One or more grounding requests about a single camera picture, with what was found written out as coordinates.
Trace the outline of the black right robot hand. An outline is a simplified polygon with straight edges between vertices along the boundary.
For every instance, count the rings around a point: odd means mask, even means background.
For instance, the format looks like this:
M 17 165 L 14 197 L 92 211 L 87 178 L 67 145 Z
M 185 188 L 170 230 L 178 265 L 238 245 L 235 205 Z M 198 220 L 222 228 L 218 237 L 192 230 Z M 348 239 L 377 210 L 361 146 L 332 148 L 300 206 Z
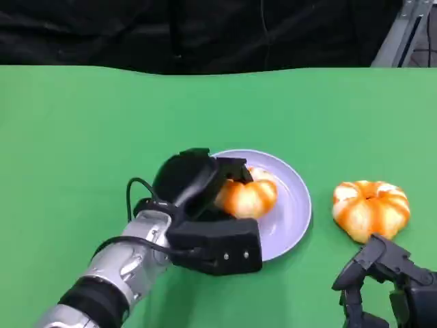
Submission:
M 436 326 L 436 272 L 417 266 L 410 252 L 379 234 L 372 234 L 344 266 L 332 285 L 341 293 L 344 327 L 388 327 L 383 318 L 365 312 L 361 288 L 366 277 L 390 281 L 389 299 L 398 327 Z

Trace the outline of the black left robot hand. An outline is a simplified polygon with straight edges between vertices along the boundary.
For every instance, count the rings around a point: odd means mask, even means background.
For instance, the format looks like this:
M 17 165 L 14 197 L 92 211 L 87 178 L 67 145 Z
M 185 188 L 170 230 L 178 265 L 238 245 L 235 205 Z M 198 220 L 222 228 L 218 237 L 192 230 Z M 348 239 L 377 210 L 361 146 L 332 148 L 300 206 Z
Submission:
M 188 220 L 202 221 L 228 180 L 253 181 L 246 159 L 214 157 L 207 148 L 191 148 L 165 161 L 152 187 L 159 199 L 181 209 Z

